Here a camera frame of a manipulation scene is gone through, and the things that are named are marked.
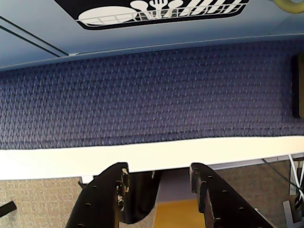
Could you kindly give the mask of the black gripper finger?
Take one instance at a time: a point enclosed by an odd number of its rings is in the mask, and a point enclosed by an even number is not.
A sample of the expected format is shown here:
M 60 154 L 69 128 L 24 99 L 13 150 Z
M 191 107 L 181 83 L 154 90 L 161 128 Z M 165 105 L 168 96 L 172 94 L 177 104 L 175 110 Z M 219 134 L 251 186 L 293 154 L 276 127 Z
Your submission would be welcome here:
M 192 163 L 191 192 L 197 195 L 198 210 L 207 228 L 274 228 L 233 187 L 209 166 Z
M 66 227 L 118 228 L 129 191 L 128 163 L 111 165 L 83 188 Z

